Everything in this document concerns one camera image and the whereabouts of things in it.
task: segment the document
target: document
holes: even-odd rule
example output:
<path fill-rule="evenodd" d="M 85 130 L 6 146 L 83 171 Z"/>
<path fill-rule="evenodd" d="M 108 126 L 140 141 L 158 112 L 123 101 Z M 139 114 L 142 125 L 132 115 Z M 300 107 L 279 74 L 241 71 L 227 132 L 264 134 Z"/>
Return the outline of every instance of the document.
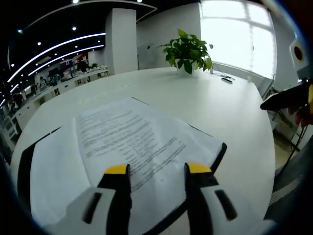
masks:
<path fill-rule="evenodd" d="M 130 235 L 149 231 L 184 202 L 185 162 L 211 166 L 222 148 L 221 141 L 131 97 L 75 121 L 91 186 L 110 166 L 130 164 Z"/>

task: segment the white pillar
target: white pillar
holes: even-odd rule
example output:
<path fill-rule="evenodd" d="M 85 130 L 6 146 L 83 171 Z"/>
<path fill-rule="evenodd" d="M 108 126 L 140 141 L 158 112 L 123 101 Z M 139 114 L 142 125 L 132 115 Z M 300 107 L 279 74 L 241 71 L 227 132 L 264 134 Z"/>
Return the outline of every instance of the white pillar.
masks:
<path fill-rule="evenodd" d="M 106 20 L 106 63 L 109 75 L 136 71 L 136 11 L 113 8 Z"/>

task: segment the potted plant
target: potted plant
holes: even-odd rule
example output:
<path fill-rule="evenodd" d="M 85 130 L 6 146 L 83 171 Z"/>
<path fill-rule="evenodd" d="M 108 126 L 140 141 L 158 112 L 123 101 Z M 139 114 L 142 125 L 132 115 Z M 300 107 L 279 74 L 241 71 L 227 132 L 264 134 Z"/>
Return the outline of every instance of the potted plant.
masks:
<path fill-rule="evenodd" d="M 160 45 L 165 47 L 163 52 L 167 55 L 166 61 L 174 65 L 178 71 L 192 74 L 194 69 L 202 68 L 203 71 L 212 67 L 212 60 L 206 48 L 206 41 L 201 41 L 193 34 L 187 34 L 178 29 L 179 38 L 172 39 L 170 43 Z"/>
<path fill-rule="evenodd" d="M 97 63 L 93 63 L 92 65 L 91 65 L 91 67 L 94 69 L 94 68 L 98 68 L 98 64 Z"/>

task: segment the black ceiling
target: black ceiling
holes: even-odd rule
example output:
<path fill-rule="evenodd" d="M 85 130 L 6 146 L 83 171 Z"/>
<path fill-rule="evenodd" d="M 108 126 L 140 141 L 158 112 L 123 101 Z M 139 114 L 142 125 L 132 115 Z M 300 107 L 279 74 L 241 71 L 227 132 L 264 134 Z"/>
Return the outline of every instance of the black ceiling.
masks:
<path fill-rule="evenodd" d="M 173 7 L 199 1 L 142 0 L 142 3 L 157 8 L 157 11 L 147 16 L 150 17 Z M 71 7 L 49 14 L 57 9 L 71 5 L 72 0 L 6 1 L 5 5 L 2 5 L 0 12 L 2 22 L 0 79 L 4 82 L 0 84 L 0 90 L 5 89 L 3 85 L 7 87 L 5 89 L 7 90 L 11 88 L 11 85 L 25 81 L 25 75 L 21 77 L 18 74 L 10 84 L 6 84 L 8 78 L 18 68 L 44 50 L 70 39 L 105 32 L 105 20 L 112 8 L 135 9 L 137 19 L 142 18 L 153 10 L 151 7 L 132 3 L 137 3 L 137 0 L 125 0 L 124 2 L 80 0 L 79 4 L 73 4 Z M 46 14 L 49 15 L 35 22 Z M 22 29 L 23 34 L 19 34 L 17 32 L 18 29 Z M 22 70 L 21 74 L 33 71 L 36 68 L 35 63 L 46 56 L 55 58 L 80 48 L 92 47 L 104 43 L 105 36 L 98 36 L 66 44 L 30 63 L 29 66 Z M 8 48 L 10 64 L 14 64 L 11 70 L 7 63 Z"/>

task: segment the black device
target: black device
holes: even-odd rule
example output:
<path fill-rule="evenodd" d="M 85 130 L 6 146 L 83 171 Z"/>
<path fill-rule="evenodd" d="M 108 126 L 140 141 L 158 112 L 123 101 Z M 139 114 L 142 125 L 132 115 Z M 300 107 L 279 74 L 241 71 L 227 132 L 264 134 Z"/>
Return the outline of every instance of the black device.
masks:
<path fill-rule="evenodd" d="M 233 84 L 233 81 L 232 81 L 232 80 L 230 80 L 229 78 L 224 78 L 224 77 L 222 77 L 222 78 L 221 78 L 221 80 L 222 80 L 222 81 L 224 81 L 224 82 L 227 82 L 227 83 Z"/>
<path fill-rule="evenodd" d="M 296 86 L 269 96 L 261 104 L 263 110 L 276 111 L 287 107 L 310 105 L 313 114 L 313 79 L 303 79 Z"/>

